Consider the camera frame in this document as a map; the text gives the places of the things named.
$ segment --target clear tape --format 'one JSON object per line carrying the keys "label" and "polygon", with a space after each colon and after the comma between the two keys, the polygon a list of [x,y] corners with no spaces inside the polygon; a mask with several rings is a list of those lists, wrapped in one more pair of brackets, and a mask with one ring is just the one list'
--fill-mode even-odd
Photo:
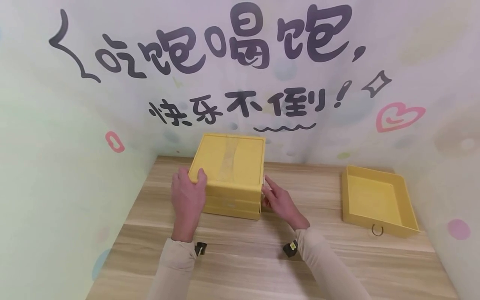
{"label": "clear tape", "polygon": [[225,143],[225,153],[223,154],[222,165],[220,166],[220,170],[218,171],[218,176],[216,180],[222,182],[234,182],[234,160],[239,139],[227,137]]}

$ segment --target wavy line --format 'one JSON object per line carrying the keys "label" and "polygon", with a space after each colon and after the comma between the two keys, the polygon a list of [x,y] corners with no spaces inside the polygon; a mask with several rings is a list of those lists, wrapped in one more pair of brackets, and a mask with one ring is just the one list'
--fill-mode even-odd
{"label": "wavy line", "polygon": [[49,39],[48,42],[53,48],[57,48],[58,50],[61,50],[67,53],[68,55],[70,55],[71,58],[73,58],[73,60],[77,63],[78,67],[80,68],[80,77],[93,79],[96,82],[100,83],[101,80],[100,78],[98,78],[98,76],[96,76],[95,74],[85,72],[84,65],[82,64],[80,59],[75,55],[75,53],[73,53],[70,49],[68,49],[64,45],[60,45],[60,42],[63,40],[63,38],[67,34],[67,30],[68,30],[68,17],[67,17],[67,13],[63,9],[60,10],[60,18],[61,18],[60,30],[57,32],[56,35],[54,35],[51,39]]}
{"label": "wavy line", "polygon": [[306,129],[306,130],[308,130],[308,129],[312,129],[312,128],[315,127],[316,125],[317,125],[317,123],[313,123],[312,125],[310,125],[310,126],[308,126],[308,127],[304,127],[304,126],[302,126],[302,125],[299,124],[299,125],[295,126],[294,128],[288,128],[287,126],[280,126],[280,128],[278,128],[278,129],[272,129],[272,128],[270,128],[270,127],[265,127],[264,129],[258,129],[258,128],[255,128],[255,127],[254,127],[253,130],[258,131],[258,132],[265,132],[265,131],[267,131],[267,130],[270,130],[270,131],[273,131],[273,132],[279,132],[279,131],[281,131],[281,130],[295,131],[295,130],[298,130],[298,129]]}

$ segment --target wrist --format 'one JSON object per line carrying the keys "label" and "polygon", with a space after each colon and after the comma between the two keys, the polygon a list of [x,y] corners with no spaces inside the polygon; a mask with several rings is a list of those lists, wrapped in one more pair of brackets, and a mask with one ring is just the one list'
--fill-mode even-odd
{"label": "wrist", "polygon": [[310,222],[300,212],[290,220],[287,220],[287,223],[293,231],[298,229],[308,229],[310,227]]}
{"label": "wrist", "polygon": [[173,224],[171,239],[190,243],[198,226],[198,220],[193,218],[176,218]]}

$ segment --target sleeve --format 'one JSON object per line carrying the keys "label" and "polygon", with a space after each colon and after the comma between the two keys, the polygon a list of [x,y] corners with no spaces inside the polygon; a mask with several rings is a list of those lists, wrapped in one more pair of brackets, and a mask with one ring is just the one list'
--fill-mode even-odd
{"label": "sleeve", "polygon": [[313,229],[298,229],[298,249],[328,300],[371,300],[363,285],[333,252],[323,235]]}
{"label": "sleeve", "polygon": [[196,257],[193,242],[167,239],[147,300],[185,300]]}

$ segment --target person's left hand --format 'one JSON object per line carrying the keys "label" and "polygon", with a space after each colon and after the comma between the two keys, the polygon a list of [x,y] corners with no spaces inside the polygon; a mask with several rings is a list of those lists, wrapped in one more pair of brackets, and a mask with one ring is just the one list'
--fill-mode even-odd
{"label": "person's left hand", "polygon": [[207,175],[201,168],[198,170],[198,181],[194,184],[188,177],[188,170],[180,168],[173,174],[171,185],[171,201],[175,211],[172,240],[191,242],[205,206],[205,187]]}

